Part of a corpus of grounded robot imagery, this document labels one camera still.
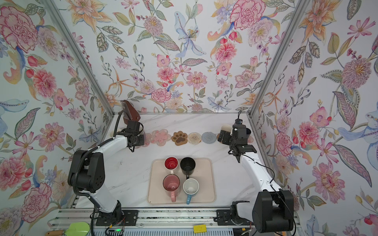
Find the pink mug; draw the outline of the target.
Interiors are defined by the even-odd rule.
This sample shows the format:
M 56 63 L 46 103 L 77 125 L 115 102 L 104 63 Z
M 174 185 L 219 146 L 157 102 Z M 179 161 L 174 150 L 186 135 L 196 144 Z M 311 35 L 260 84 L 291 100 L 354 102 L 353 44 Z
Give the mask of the pink mug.
M 176 199 L 181 192 L 180 184 L 179 177 L 174 174 L 167 175 L 163 180 L 162 185 L 164 190 L 173 203 L 176 202 Z

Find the black mug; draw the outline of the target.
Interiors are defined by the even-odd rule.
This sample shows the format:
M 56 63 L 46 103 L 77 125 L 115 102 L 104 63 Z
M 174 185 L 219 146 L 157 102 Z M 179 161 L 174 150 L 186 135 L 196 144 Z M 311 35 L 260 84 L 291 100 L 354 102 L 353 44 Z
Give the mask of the black mug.
M 190 176 L 194 173 L 196 167 L 196 162 L 191 157 L 185 157 L 180 161 L 180 168 L 183 174 L 186 176 L 186 179 L 189 179 Z

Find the grey-blue woven round coaster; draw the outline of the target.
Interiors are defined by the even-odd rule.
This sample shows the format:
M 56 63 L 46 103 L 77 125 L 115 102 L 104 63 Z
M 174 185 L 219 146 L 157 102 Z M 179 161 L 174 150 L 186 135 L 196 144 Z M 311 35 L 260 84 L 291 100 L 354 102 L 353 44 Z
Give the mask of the grey-blue woven round coaster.
M 206 144 L 213 144 L 217 141 L 217 136 L 216 134 L 212 132 L 205 132 L 201 136 L 202 141 Z

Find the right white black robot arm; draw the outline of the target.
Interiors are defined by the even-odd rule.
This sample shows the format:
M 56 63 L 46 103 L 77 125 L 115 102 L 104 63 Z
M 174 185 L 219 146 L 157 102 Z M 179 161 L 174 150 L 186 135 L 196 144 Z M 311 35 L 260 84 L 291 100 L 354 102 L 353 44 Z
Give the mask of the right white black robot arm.
M 283 190 L 274 181 L 274 171 L 262 164 L 257 150 L 248 143 L 251 130 L 241 119 L 227 130 L 221 130 L 218 141 L 229 146 L 228 154 L 233 155 L 244 168 L 257 190 L 254 202 L 234 201 L 230 206 L 230 218 L 234 223 L 252 223 L 259 233 L 282 232 L 296 234 L 294 219 L 294 196 Z

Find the white multicolour zigzag coaster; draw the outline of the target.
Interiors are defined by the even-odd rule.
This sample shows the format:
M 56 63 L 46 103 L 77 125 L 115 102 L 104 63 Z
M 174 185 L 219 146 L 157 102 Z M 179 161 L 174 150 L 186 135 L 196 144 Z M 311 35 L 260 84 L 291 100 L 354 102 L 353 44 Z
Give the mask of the white multicolour zigzag coaster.
M 201 141 L 202 141 L 201 134 L 197 132 L 193 132 L 188 135 L 188 142 L 192 145 L 197 145 L 201 143 Z

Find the small dark navy mug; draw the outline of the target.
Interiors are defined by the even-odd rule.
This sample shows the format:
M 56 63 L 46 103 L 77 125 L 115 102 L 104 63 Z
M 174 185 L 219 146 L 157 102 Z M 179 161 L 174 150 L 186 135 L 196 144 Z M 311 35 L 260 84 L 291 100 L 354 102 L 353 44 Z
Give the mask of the small dark navy mug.
M 246 137 L 249 138 L 252 131 L 249 128 L 246 128 Z

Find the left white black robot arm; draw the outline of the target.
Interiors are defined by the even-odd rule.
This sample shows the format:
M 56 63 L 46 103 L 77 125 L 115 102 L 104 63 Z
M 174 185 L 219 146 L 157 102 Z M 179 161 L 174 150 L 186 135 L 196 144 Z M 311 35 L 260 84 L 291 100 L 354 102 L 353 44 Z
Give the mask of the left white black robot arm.
M 68 184 L 75 195 L 86 197 L 100 216 L 108 221 L 120 222 L 124 218 L 120 201 L 116 200 L 105 186 L 104 159 L 111 157 L 123 149 L 135 151 L 144 145 L 144 126 L 138 121 L 129 121 L 126 128 L 117 131 L 112 138 L 88 149 L 74 153 Z

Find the red mug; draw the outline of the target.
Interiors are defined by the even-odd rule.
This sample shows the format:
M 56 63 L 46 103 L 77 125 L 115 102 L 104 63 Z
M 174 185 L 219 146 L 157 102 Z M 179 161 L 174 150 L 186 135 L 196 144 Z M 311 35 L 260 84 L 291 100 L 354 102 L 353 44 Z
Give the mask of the red mug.
M 176 157 L 168 157 L 164 161 L 164 167 L 168 174 L 176 175 L 179 167 L 179 160 Z

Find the blue mug white inside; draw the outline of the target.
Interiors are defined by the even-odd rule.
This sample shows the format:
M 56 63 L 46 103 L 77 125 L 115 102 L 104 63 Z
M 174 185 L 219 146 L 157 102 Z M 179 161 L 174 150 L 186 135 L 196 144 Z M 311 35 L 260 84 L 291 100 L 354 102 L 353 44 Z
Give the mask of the blue mug white inside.
M 183 183 L 183 191 L 187 195 L 186 204 L 189 205 L 193 196 L 195 196 L 199 191 L 199 182 L 196 179 L 189 178 Z

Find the light green mug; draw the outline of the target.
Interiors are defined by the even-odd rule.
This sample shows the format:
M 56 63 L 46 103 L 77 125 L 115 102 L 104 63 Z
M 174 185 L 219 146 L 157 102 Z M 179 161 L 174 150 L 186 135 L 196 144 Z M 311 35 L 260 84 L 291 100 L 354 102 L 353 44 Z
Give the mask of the light green mug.
M 221 126 L 221 134 L 231 134 L 232 133 L 232 126 L 228 124 L 224 124 Z

